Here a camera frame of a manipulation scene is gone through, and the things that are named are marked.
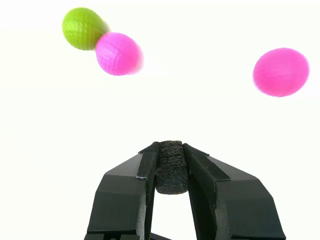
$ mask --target black foam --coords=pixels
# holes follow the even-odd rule
[[[160,142],[155,188],[166,195],[188,191],[188,168],[181,141]]]

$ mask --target dimpled ball surface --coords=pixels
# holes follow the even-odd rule
[[[97,43],[95,52],[100,67],[114,76],[131,74],[140,61],[140,48],[122,33],[105,34]]]
[[[94,11],[78,7],[65,15],[62,31],[65,39],[73,47],[80,50],[94,50],[108,28]]]
[[[265,53],[253,70],[257,88],[273,97],[285,97],[300,90],[309,76],[309,63],[298,51],[277,48]]]

